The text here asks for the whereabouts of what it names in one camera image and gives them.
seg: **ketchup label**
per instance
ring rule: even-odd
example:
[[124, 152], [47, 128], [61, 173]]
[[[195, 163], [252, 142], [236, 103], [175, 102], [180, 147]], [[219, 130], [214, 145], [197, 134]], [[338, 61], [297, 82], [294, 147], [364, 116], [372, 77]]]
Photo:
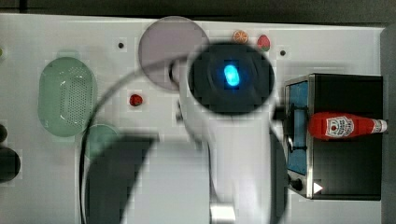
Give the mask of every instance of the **ketchup label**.
[[347, 117], [343, 116], [326, 120], [326, 135], [329, 137], [346, 137], [353, 132], [354, 125], [352, 119], [348, 119]]

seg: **small red dot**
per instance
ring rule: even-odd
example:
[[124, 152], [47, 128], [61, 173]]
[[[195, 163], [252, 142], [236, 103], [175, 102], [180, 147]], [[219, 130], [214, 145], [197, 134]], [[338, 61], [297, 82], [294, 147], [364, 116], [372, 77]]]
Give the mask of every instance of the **small red dot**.
[[129, 98], [129, 104], [132, 106], [138, 106], [143, 104], [143, 98], [137, 94], [133, 94], [131, 98]]

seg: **metal frame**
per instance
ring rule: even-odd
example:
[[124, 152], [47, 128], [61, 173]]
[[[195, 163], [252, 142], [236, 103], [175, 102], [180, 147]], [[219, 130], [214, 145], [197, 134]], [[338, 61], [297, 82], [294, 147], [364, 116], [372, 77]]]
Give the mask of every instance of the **metal frame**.
[[[297, 77], [295, 79], [289, 80], [285, 82], [285, 99], [286, 99], [286, 111], [289, 111], [289, 86], [292, 84], [296, 84], [299, 82], [308, 82], [308, 114], [312, 115], [315, 113], [314, 111], [314, 102], [315, 102], [315, 74], [311, 74], [304, 77]], [[285, 147], [287, 139], [283, 139], [284, 150], [285, 153], [289, 153], [287, 148]], [[314, 144], [314, 139], [309, 134], [306, 135], [306, 175], [297, 174], [291, 170], [288, 170], [288, 174], [292, 179], [300, 178], [303, 182], [303, 189], [297, 191], [296, 189], [290, 187], [291, 190], [296, 193], [304, 195], [308, 199], [312, 199], [314, 192], [314, 177], [313, 177], [313, 165], [314, 165], [314, 152], [312, 150], [312, 146]]]

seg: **green object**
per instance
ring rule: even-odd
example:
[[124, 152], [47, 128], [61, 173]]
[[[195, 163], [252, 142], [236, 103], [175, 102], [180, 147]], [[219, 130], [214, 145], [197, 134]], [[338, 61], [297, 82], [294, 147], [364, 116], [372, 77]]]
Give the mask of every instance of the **green object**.
[[109, 147], [117, 139], [117, 133], [104, 124], [94, 125], [90, 128], [90, 134], [87, 138], [87, 150], [85, 155], [93, 160], [105, 148]]
[[91, 70], [72, 57], [49, 63], [40, 77], [38, 117], [50, 133], [70, 137], [85, 129], [96, 103], [96, 80]]

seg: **black cable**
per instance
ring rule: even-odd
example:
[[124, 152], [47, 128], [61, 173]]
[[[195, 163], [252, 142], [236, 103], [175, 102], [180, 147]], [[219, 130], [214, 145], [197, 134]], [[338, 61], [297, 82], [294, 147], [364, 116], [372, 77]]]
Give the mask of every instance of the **black cable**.
[[[184, 56], [179, 56], [173, 59], [172, 61], [182, 61], [185, 62], [187, 61], [188, 55]], [[163, 63], [164, 61], [156, 62], [156, 63], [151, 63], [147, 66], [145, 66], [145, 69], [161, 69], [163, 68]], [[138, 70], [135, 70], [131, 72], [130, 74], [126, 75], [122, 79], [120, 79], [116, 84], [114, 84], [110, 89], [103, 95], [102, 99], [98, 102], [98, 104], [95, 106], [95, 108], [92, 111], [92, 114], [90, 118], [88, 119], [88, 123], [86, 125], [86, 129], [84, 132], [84, 135], [82, 136], [82, 141], [81, 141], [81, 154], [79, 156], [79, 167], [78, 167], [78, 186], [79, 186], [79, 210], [80, 210], [80, 216], [81, 216], [81, 224], [85, 224], [85, 218], [83, 213], [83, 206], [82, 206], [82, 178], [84, 176], [84, 159], [85, 159], [85, 151], [86, 151], [86, 146], [87, 146], [87, 137], [90, 134], [90, 127], [92, 126], [92, 123], [96, 117], [97, 112], [99, 109], [107, 102], [107, 100], [114, 95], [116, 91], [118, 91], [121, 87], [125, 86], [129, 81], [131, 81], [134, 77], [139, 77], [136, 76], [138, 72], [143, 73], [143, 68], [140, 68]]]

